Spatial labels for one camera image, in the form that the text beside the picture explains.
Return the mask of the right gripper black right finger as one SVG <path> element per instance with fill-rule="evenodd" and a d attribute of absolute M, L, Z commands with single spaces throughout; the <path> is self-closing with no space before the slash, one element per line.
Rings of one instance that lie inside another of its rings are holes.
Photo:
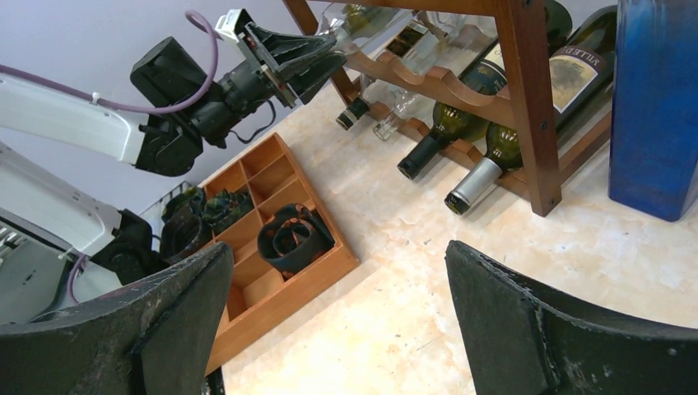
<path fill-rule="evenodd" d="M 445 266 L 477 393 L 696 393 L 694 328 L 589 303 L 457 240 Z"/>

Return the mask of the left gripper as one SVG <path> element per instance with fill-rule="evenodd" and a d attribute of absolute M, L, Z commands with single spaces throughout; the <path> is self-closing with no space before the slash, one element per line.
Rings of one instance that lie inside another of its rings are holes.
<path fill-rule="evenodd" d="M 342 69 L 347 57 L 334 53 L 334 35 L 288 35 L 245 22 L 239 26 L 237 44 L 252 69 L 272 85 L 274 95 L 288 108 L 297 97 L 307 105 L 331 76 Z M 292 74 L 289 86 L 282 74 Z"/>

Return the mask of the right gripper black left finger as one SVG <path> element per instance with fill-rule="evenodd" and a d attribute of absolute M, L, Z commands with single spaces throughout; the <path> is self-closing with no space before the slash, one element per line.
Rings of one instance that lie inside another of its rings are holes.
<path fill-rule="evenodd" d="M 2 325 L 2 393 L 200 393 L 232 275 L 232 249 L 218 242 L 87 302 Z"/>

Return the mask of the clear liquor bottle black cap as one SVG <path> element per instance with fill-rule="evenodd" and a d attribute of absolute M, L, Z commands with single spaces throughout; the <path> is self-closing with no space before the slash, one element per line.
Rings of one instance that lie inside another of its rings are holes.
<path fill-rule="evenodd" d="M 435 63 L 435 51 L 444 31 L 429 21 L 425 13 L 412 18 L 384 47 L 383 52 L 394 55 L 410 72 L 422 75 Z M 377 102 L 395 105 L 407 90 L 392 83 L 360 75 L 361 93 L 337 116 L 336 122 L 345 130 L 352 128 Z"/>

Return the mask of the clear square glass bottle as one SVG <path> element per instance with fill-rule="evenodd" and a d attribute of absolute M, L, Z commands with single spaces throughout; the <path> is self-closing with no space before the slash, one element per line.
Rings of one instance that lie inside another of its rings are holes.
<path fill-rule="evenodd" d="M 423 76 L 434 66 L 448 68 L 458 75 L 496 38 L 492 16 L 448 12 L 420 12 L 418 16 L 430 33 L 403 57 L 403 64 L 416 75 Z M 375 136 L 388 141 L 410 117 L 433 103 L 414 91 L 398 89 L 390 114 L 373 127 Z"/>

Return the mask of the green wine bottle white label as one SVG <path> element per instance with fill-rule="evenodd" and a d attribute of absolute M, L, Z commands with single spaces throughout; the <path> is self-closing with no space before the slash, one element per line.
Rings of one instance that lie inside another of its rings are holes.
<path fill-rule="evenodd" d="M 553 54 L 566 41 L 573 22 L 567 9 L 557 1 L 545 3 L 547 52 Z M 483 95 L 496 95 L 508 83 L 500 42 L 483 50 L 465 68 L 458 79 L 471 90 Z M 439 151 L 462 139 L 475 142 L 485 134 L 488 120 L 437 102 L 432 111 L 433 126 L 416 146 L 399 162 L 398 170 L 408 179 L 416 178 Z"/>

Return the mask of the green wine bottle dark label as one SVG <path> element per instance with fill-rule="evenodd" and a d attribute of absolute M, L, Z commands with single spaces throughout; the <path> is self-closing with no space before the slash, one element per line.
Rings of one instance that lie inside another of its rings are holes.
<path fill-rule="evenodd" d="M 557 142 L 567 124 L 610 89 L 616 61 L 617 5 L 592 13 L 549 58 L 542 103 L 527 104 L 528 131 L 491 123 L 486 153 L 446 195 L 445 206 L 468 212 L 502 175 L 523 168 L 539 186 L 531 197 L 534 213 L 545 216 L 561 200 Z"/>

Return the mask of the clear tall glass bottle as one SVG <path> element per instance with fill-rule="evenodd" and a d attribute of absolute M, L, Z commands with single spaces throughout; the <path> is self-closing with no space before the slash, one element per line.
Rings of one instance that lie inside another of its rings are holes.
<path fill-rule="evenodd" d="M 333 2 L 323 9 L 315 34 L 333 37 L 333 51 L 349 55 L 406 20 L 409 14 L 401 8 Z"/>

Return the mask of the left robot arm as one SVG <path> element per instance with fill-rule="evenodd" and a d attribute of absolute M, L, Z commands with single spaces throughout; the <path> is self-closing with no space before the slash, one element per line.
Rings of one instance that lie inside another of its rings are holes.
<path fill-rule="evenodd" d="M 130 75 L 150 102 L 145 123 L 130 120 L 125 105 L 2 67 L 1 125 L 176 177 L 204 144 L 224 147 L 233 128 L 272 97 L 287 107 L 310 102 L 346 61 L 331 32 L 285 35 L 220 20 L 211 33 L 236 44 L 244 61 L 215 81 L 175 39 L 163 39 Z M 123 285 L 165 267 L 146 221 L 81 193 L 9 146 L 1 148 L 1 210 L 60 238 Z"/>

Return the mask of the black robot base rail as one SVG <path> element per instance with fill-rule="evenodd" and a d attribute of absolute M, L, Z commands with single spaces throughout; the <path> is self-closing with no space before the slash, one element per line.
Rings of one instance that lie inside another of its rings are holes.
<path fill-rule="evenodd" d="M 206 376 L 201 386 L 202 395 L 225 395 L 222 369 L 218 368 Z"/>

